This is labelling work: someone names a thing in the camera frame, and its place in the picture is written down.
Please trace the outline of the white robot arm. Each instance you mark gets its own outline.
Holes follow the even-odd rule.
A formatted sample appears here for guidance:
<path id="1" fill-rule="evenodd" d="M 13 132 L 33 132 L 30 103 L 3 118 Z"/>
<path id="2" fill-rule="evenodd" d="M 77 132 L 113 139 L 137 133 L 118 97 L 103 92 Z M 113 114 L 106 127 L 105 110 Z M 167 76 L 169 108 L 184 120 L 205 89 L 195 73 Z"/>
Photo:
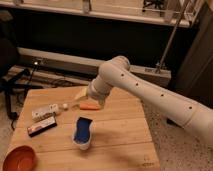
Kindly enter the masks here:
<path id="1" fill-rule="evenodd" d="M 167 118 L 213 148 L 213 109 L 145 81 L 130 71 L 129 60 L 117 56 L 103 62 L 98 75 L 87 88 L 87 95 L 104 102 L 113 87 L 123 89 L 161 110 Z"/>

